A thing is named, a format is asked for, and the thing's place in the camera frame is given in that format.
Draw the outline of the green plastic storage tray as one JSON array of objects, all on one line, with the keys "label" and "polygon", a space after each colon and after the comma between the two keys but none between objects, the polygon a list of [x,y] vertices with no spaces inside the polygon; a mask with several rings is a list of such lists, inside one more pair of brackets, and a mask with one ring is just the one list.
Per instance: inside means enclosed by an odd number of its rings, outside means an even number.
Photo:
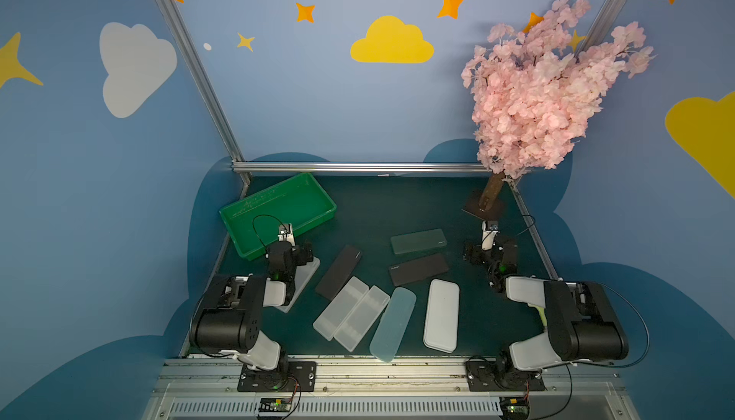
[{"label": "green plastic storage tray", "polygon": [[332,219],[336,203],[316,178],[302,173],[220,209],[219,214],[240,257],[254,260],[278,240],[279,225],[295,236]]}]

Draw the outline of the black pencil case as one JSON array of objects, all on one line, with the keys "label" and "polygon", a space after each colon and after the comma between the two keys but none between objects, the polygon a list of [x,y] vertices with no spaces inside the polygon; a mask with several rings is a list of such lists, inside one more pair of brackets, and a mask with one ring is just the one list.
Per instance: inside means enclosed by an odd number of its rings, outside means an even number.
[{"label": "black pencil case", "polygon": [[363,253],[359,249],[352,245],[346,245],[331,263],[327,272],[316,286],[316,293],[329,301],[333,301],[350,280],[362,256]]}]

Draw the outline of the white opaque pencil case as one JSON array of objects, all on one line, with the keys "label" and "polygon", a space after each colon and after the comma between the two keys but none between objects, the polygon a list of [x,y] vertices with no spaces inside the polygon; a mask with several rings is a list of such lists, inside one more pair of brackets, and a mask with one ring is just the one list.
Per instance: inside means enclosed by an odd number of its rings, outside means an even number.
[{"label": "white opaque pencil case", "polygon": [[441,279],[431,281],[423,343],[444,353],[453,353],[459,335],[459,286]]}]

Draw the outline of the dark green pencil case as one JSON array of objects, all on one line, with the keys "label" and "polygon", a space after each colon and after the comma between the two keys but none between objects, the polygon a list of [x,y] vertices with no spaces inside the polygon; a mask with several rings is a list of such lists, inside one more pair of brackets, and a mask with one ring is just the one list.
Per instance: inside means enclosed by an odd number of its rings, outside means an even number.
[{"label": "dark green pencil case", "polygon": [[447,239],[442,229],[432,229],[395,235],[390,238],[390,243],[396,255],[407,255],[445,248]]}]

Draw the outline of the dark grey pencil case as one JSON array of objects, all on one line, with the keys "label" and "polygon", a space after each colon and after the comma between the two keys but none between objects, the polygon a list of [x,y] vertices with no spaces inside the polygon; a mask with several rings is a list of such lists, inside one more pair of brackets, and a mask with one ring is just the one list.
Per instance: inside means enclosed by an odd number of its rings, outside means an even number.
[{"label": "dark grey pencil case", "polygon": [[419,282],[449,271],[449,265],[441,253],[419,257],[389,268],[390,279],[395,287]]}]

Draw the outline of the light teal frosted pencil case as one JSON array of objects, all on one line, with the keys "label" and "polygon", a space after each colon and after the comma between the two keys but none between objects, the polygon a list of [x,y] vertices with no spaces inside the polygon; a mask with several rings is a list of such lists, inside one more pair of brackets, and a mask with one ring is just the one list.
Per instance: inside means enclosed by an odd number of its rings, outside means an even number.
[{"label": "light teal frosted pencil case", "polygon": [[394,290],[369,345],[373,357],[383,363],[390,363],[395,358],[416,302],[417,296],[409,289],[398,287]]}]

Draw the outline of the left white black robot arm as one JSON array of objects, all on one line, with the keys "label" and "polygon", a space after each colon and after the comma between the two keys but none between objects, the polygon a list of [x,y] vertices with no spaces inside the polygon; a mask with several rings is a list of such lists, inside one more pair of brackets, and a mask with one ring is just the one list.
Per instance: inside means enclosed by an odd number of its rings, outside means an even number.
[{"label": "left white black robot arm", "polygon": [[290,224],[279,225],[278,240],[266,247],[263,276],[217,275],[197,304],[189,344],[212,358],[231,358],[260,372],[285,372],[279,343],[262,330],[267,307],[289,312],[320,267],[309,243],[296,243]]}]

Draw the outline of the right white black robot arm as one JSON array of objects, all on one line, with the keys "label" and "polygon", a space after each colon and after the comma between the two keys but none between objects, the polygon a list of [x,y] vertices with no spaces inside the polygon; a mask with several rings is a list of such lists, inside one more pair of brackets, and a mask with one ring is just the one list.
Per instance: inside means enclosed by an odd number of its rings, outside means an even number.
[{"label": "right white black robot arm", "polygon": [[501,352],[497,374],[526,375],[568,363],[597,366],[628,357],[627,335],[602,284],[520,276],[517,255],[516,240],[501,235],[495,221],[484,221],[480,242],[464,247],[464,258],[484,268],[494,291],[542,318],[539,335]]}]

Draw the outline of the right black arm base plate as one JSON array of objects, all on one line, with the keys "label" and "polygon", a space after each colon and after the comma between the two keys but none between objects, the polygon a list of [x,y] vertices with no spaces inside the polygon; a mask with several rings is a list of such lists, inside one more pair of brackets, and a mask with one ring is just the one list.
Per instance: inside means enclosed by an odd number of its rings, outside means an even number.
[{"label": "right black arm base plate", "polygon": [[500,368],[496,361],[471,358],[464,362],[465,379],[471,392],[513,391],[542,392],[546,390],[538,372],[520,371],[513,366]]}]

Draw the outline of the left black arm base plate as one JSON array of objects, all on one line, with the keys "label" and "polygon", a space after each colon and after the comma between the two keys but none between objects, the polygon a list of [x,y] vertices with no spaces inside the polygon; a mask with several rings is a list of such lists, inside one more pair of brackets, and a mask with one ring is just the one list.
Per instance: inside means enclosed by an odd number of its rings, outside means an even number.
[{"label": "left black arm base plate", "polygon": [[238,392],[313,392],[316,382],[315,362],[286,361],[270,371],[243,366],[237,383]]}]

